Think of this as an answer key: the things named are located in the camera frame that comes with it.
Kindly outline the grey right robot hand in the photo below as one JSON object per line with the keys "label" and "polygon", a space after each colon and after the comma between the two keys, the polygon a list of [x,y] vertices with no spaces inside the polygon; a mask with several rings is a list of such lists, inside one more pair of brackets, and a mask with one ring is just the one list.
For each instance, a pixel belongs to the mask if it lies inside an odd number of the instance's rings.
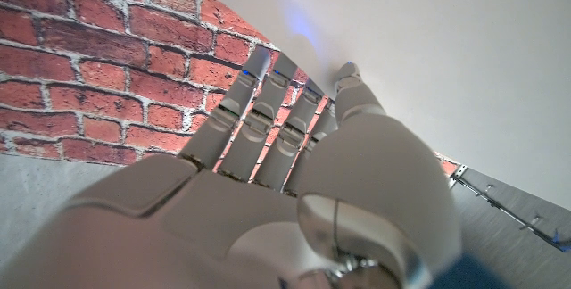
{"label": "grey right robot hand", "polygon": [[271,147],[295,73],[254,51],[177,155],[71,197],[8,262],[4,288],[427,288],[461,256],[439,161],[346,63],[309,83]]}

